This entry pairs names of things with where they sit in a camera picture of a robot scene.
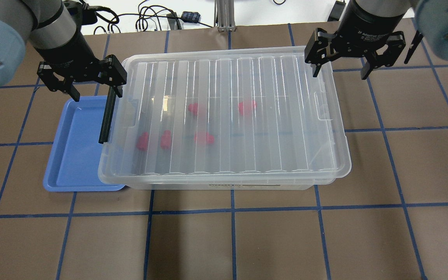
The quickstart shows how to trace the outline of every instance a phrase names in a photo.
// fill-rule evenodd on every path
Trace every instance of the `white background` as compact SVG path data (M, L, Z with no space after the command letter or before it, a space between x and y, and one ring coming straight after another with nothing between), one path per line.
M137 13L137 6L141 0L86 0L91 5L99 5L109 7L117 14ZM286 2L278 6L272 0L234 0L234 19L236 25L279 25L283 23L317 23L326 21L329 12L333 8L335 0L286 0ZM214 0L148 0L143 5L161 5L172 9L181 16L183 11L199 12L201 14L201 22L214 26ZM414 16L410 10L406 17ZM118 24L123 33L136 32L135 21L137 16L121 16L121 22ZM167 19L160 18L162 30L168 30ZM107 27L101 19L94 25L86 25L82 27L82 33L85 35L92 34L96 26L102 25ZM150 30L155 25L153 21L149 21ZM199 24L184 23L184 29L205 28Z

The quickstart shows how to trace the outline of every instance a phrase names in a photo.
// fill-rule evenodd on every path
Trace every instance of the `clear plastic storage bin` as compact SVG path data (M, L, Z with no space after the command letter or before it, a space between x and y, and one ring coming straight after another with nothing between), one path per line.
M351 168L330 64L303 47L135 55L98 175L137 189L306 189Z

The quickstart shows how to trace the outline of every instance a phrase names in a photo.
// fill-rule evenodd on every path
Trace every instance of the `tabletop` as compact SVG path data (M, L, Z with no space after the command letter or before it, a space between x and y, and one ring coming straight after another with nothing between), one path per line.
M97 57L302 46L315 27L87 36ZM411 19L401 21L410 39ZM0 87L0 279L448 279L448 62L421 45L363 81L333 62L352 171L305 191L50 193L42 186L67 95L31 48ZM107 87L76 84L82 95Z

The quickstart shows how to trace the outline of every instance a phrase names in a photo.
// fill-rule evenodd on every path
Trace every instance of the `blue tray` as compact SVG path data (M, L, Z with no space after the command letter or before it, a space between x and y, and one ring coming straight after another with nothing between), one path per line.
M115 191L98 178L102 145L98 143L106 96L65 103L44 174L48 191Z

